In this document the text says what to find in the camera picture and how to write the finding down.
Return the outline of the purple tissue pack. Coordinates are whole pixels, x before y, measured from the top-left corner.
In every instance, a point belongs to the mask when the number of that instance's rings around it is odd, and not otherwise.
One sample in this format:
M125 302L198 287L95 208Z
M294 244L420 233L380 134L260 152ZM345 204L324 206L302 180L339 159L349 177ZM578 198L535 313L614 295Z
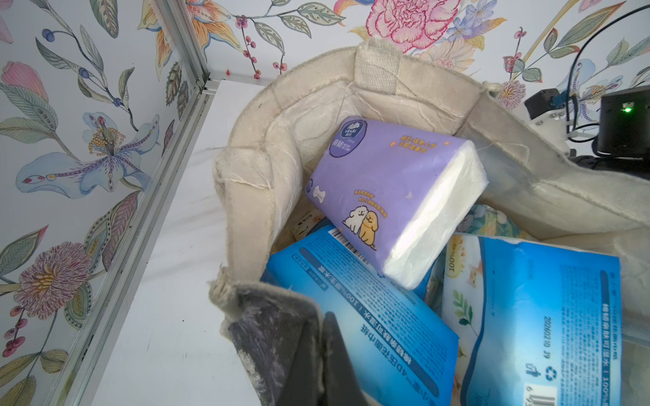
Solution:
M488 184L470 140L350 117L306 197L377 272L414 289Z

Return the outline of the cream canvas tote bag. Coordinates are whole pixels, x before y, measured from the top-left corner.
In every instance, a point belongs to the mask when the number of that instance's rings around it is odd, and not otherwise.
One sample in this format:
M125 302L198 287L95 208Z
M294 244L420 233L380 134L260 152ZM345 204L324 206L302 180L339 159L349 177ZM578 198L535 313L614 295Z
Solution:
M649 155L495 96L371 40L243 111L210 297L261 404L648 404Z

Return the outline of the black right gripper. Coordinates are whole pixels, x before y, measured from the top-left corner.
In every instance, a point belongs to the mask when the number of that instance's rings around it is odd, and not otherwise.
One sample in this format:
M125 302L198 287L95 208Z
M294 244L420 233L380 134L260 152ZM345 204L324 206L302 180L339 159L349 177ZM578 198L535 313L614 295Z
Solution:
M649 87L616 91L601 99L599 118L579 125L575 97L546 89L524 101L533 127L575 164L649 179Z

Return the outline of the blue white floral tissue pack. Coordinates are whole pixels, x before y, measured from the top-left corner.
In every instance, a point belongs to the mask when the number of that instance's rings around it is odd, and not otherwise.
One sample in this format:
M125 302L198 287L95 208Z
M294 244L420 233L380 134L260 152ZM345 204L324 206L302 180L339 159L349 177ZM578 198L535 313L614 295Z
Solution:
M449 405L459 338L328 225L270 256L262 281L333 313L361 389L382 405Z

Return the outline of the blue barcode tissue pack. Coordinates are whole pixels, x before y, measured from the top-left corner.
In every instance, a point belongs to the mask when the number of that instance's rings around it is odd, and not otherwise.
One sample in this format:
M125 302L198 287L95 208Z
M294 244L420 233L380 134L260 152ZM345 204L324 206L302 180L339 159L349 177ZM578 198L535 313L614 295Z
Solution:
M621 311L616 256L453 236L442 293L459 338L453 404L620 404Z

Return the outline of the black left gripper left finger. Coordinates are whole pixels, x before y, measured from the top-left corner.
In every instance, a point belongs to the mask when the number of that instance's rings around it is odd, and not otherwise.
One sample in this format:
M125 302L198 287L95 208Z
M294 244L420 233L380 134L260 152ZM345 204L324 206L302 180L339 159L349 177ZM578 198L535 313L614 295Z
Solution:
M313 322L306 321L301 331L293 364L289 370L280 398L276 403L277 405L318 405L320 374L317 344L318 327Z

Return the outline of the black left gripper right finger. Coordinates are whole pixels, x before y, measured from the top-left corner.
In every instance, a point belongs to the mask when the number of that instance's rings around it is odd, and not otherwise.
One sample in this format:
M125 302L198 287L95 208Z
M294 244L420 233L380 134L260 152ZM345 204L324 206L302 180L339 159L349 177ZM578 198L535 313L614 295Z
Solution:
M335 314L323 319L323 405L366 406Z

